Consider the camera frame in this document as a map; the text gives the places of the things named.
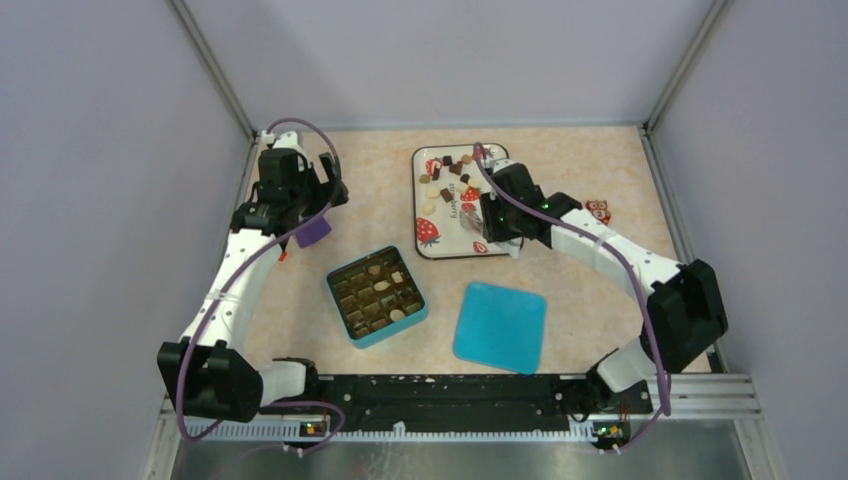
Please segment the teal box lid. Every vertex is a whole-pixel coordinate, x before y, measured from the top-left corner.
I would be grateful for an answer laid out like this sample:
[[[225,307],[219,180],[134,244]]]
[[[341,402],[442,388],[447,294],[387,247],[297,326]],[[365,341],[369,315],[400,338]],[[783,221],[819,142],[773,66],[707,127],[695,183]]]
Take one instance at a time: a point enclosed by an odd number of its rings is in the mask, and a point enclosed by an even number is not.
[[[465,290],[453,353],[467,362],[532,375],[539,368],[547,302],[528,291],[471,282]]]

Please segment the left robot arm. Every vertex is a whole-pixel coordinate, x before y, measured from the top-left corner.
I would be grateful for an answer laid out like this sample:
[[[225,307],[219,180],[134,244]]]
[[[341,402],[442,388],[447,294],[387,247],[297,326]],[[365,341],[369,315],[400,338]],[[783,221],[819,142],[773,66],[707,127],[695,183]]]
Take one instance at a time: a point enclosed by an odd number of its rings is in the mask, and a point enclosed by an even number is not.
[[[264,133],[259,177],[233,212],[215,279],[190,325],[165,342],[157,366],[176,412],[214,421],[249,422],[283,400],[297,413],[319,404],[312,362],[284,358],[255,367],[244,357],[249,325],[273,267],[290,238],[304,245],[325,237],[327,211],[348,191],[334,148],[310,160],[295,132]]]

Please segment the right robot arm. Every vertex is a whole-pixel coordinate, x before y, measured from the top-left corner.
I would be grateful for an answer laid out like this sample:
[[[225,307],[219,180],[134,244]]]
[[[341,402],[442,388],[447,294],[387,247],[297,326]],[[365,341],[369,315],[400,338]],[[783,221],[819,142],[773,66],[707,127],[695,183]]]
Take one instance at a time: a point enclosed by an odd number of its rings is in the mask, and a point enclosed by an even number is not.
[[[612,412],[627,389],[651,378],[661,393],[670,377],[728,330],[718,279],[703,260],[683,263],[627,239],[580,201],[556,192],[543,194],[526,166],[510,159],[485,160],[481,173],[489,185],[479,202],[483,236],[516,257],[525,240],[569,255],[590,266],[640,310],[639,335],[590,370],[589,404]]]

